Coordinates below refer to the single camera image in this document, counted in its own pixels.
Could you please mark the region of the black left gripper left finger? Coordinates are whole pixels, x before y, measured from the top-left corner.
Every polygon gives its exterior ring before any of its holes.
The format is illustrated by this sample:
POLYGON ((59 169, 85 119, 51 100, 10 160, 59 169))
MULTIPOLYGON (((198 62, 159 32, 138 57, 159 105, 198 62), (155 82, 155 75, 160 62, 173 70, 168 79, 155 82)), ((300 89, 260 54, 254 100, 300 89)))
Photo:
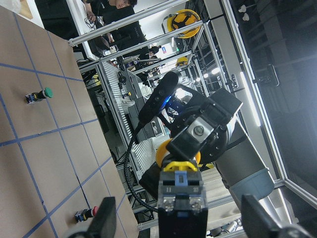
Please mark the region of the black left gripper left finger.
POLYGON ((116 233, 115 197, 105 197, 93 218, 70 228, 64 238, 113 238, 116 233))

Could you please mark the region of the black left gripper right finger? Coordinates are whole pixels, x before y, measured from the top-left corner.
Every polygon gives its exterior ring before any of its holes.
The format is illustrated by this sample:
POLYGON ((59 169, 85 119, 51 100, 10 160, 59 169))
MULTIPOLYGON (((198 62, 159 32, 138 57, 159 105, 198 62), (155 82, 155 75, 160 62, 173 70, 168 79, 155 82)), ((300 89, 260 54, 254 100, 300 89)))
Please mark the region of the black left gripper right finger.
POLYGON ((242 226, 249 238, 312 238, 298 225, 282 225, 262 207, 252 195, 243 195, 241 203, 242 226))

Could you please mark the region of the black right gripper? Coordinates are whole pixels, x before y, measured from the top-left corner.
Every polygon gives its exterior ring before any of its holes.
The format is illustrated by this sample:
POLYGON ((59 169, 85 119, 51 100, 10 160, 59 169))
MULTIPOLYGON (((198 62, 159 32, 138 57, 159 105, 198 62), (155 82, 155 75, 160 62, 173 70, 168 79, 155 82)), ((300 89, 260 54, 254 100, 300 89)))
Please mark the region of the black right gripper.
POLYGON ((167 123, 171 138, 162 143, 153 163, 142 175, 139 185, 154 199, 161 200, 164 157, 172 153, 179 161, 196 158, 197 164, 216 161, 226 149, 231 136, 228 125, 243 103, 224 89, 205 97, 191 91, 193 97, 183 105, 173 123, 167 123))

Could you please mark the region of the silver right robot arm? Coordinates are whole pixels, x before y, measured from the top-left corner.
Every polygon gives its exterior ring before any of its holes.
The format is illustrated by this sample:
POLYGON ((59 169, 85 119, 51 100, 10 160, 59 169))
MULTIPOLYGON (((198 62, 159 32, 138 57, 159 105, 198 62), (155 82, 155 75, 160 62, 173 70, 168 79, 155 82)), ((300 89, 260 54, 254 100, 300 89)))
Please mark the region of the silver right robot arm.
POLYGON ((157 150, 156 162, 140 179, 140 185, 153 197, 158 195, 159 173, 167 164, 167 157, 185 162, 196 154, 201 155, 197 164, 215 165, 225 187, 237 200, 244 194, 262 199, 273 191, 269 169, 236 118, 242 102, 234 95, 218 89, 206 97, 189 90, 186 103, 178 105, 171 96, 160 106, 157 102, 157 94, 153 94, 140 111, 141 122, 167 108, 175 109, 177 116, 169 124, 171 140, 157 150))

